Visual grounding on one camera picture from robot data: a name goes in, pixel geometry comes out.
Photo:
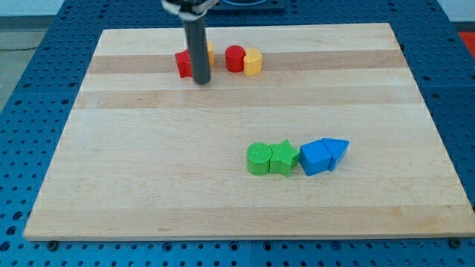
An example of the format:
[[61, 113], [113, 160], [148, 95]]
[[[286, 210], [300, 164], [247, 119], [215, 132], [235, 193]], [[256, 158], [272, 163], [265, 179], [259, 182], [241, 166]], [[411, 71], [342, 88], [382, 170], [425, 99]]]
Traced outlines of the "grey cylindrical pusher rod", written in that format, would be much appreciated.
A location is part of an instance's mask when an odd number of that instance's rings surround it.
[[183, 26], [193, 80], [198, 85], [205, 85], [211, 81], [205, 18], [201, 16], [194, 21], [184, 21]]

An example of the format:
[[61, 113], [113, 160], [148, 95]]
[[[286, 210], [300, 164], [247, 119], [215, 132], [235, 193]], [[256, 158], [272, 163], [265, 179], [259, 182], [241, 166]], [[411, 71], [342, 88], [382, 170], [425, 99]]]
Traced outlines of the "white and black rod mount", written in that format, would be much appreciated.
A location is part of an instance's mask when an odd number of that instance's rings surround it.
[[197, 20], [218, 2], [219, 0], [162, 0], [161, 5], [164, 10], [182, 20]]

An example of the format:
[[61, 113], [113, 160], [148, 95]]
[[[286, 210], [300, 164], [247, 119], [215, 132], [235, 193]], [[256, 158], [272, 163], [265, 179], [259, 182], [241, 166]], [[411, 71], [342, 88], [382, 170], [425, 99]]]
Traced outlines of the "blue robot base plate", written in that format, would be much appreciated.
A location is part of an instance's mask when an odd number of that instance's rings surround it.
[[282, 11], [287, 0], [219, 0], [211, 11]]

